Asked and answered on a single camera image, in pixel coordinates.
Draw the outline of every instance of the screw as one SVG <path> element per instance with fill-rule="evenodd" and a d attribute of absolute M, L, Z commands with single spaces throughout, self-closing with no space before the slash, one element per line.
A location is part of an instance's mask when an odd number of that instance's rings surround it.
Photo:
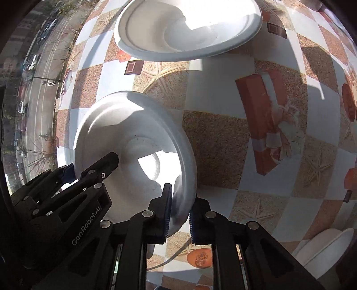
<path fill-rule="evenodd" d="M 214 219 L 216 217 L 216 213 L 214 211 L 208 211 L 206 212 L 206 218 L 208 219 Z"/>
<path fill-rule="evenodd" d="M 106 229 L 110 227 L 111 223 L 108 220 L 102 220 L 99 225 L 102 229 Z"/>
<path fill-rule="evenodd" d="M 144 210 L 142 212 L 142 216 L 145 218 L 151 217 L 154 214 L 154 212 L 152 210 Z"/>
<path fill-rule="evenodd" d="M 256 230 L 259 227 L 259 224 L 255 221 L 248 222 L 248 228 L 251 230 Z"/>
<path fill-rule="evenodd" d="M 101 188 L 102 187 L 102 183 L 96 183 L 94 186 L 93 186 L 93 188 L 94 189 L 98 189 L 98 188 Z"/>

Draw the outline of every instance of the white bowl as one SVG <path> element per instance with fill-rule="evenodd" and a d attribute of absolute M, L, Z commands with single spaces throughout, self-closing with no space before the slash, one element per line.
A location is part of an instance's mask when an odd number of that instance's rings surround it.
<path fill-rule="evenodd" d="M 114 37 L 138 59 L 184 61 L 236 48 L 261 25 L 254 0 L 132 0 L 119 15 Z"/>
<path fill-rule="evenodd" d="M 171 183 L 169 235 L 177 232 L 187 220 L 197 182 L 195 157 L 182 127 L 144 94 L 108 95 L 89 109 L 77 130 L 77 178 L 109 152 L 118 154 L 119 165 L 104 180 L 112 201 L 104 219 L 114 223 L 130 219 L 161 196 L 165 183 Z"/>

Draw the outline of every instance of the table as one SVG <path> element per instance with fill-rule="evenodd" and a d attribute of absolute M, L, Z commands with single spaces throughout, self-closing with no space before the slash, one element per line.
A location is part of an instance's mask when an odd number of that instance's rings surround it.
<path fill-rule="evenodd" d="M 263 24 L 248 43 L 205 59 L 155 63 L 116 46 L 124 3 L 99 1 L 77 38 L 57 115 L 58 166 L 73 162 L 75 133 L 91 105 L 116 91 L 143 92 L 185 130 L 197 194 L 212 210 L 258 221 L 292 254 L 327 228 L 357 228 L 357 194 L 343 202 L 357 153 L 357 50 L 324 13 L 295 0 L 257 0 Z M 212 289 L 212 268 L 187 262 L 199 248 L 189 236 L 186 222 L 155 247 L 148 289 Z"/>

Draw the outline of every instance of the road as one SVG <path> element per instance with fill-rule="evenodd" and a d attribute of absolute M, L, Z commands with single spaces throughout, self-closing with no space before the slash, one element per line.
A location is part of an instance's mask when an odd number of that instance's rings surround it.
<path fill-rule="evenodd" d="M 64 17 L 55 26 L 39 53 L 41 57 L 36 65 L 35 77 L 57 79 L 63 69 L 67 48 L 73 41 L 75 34 L 71 28 L 78 30 L 88 11 L 76 11 L 69 17 Z M 54 106 L 58 84 L 54 86 L 43 85 L 43 79 L 34 78 L 26 90 L 25 102 L 27 107 L 27 128 L 22 137 L 28 151 L 24 158 L 24 166 L 27 180 L 31 180 L 41 171 L 49 168 L 48 164 L 43 167 L 38 165 L 35 169 L 29 164 L 36 163 L 41 157 L 41 152 L 50 151 L 50 142 L 40 135 L 51 135 L 53 126 Z"/>

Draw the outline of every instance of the white ribbon print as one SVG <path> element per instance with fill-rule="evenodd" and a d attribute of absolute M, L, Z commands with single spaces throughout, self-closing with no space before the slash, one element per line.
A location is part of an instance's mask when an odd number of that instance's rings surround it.
<path fill-rule="evenodd" d="M 285 106 L 279 105 L 273 82 L 269 73 L 261 72 L 266 91 L 271 101 L 273 128 L 267 132 L 266 138 L 252 140 L 253 148 L 264 151 L 270 148 L 270 156 L 276 164 L 284 158 L 300 154 L 304 146 L 304 132 L 299 128 L 299 109 L 287 98 Z"/>

